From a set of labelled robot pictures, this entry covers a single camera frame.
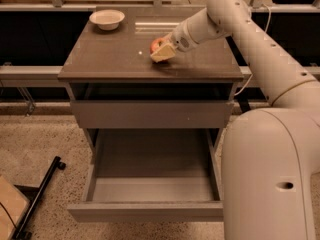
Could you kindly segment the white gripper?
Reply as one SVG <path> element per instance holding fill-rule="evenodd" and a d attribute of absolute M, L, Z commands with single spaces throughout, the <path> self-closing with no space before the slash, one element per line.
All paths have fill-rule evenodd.
<path fill-rule="evenodd" d="M 186 22 L 180 23 L 169 34 L 171 43 L 156 43 L 151 46 L 151 59 L 158 63 L 168 60 L 176 55 L 175 48 L 181 52 L 188 52 L 197 47 L 197 44 L 192 40 L 188 25 Z"/>

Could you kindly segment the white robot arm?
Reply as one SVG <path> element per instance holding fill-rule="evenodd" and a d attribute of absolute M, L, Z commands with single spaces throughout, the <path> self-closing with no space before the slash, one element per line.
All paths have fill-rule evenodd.
<path fill-rule="evenodd" d="M 252 19 L 243 0 L 206 7 L 151 45 L 155 62 L 229 35 L 268 107 L 227 128 L 222 149 L 226 240 L 316 240 L 311 177 L 320 170 L 320 82 Z"/>

